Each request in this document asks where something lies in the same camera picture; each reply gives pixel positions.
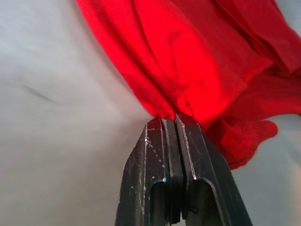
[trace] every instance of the white surface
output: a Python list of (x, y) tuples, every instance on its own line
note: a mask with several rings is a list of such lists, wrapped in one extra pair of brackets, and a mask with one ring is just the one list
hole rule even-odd
[[(279, 1), (301, 34), (301, 2)], [(73, 0), (0, 0), (0, 225), (114, 225), (123, 165), (151, 116)], [(233, 171), (254, 226), (301, 225), (301, 117)]]

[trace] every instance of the pliers jaw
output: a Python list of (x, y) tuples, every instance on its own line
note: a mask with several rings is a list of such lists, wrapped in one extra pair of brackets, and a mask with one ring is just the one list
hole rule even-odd
[(115, 226), (251, 226), (231, 171), (190, 116), (148, 122), (124, 168)]

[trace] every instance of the white cloth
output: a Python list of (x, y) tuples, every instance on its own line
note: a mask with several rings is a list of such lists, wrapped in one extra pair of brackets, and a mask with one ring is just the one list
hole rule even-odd
[[(301, 2), (279, 0), (301, 34)], [(124, 163), (151, 116), (74, 0), (0, 0), (0, 226), (114, 225)], [(255, 226), (301, 225), (301, 117), (233, 171)]]

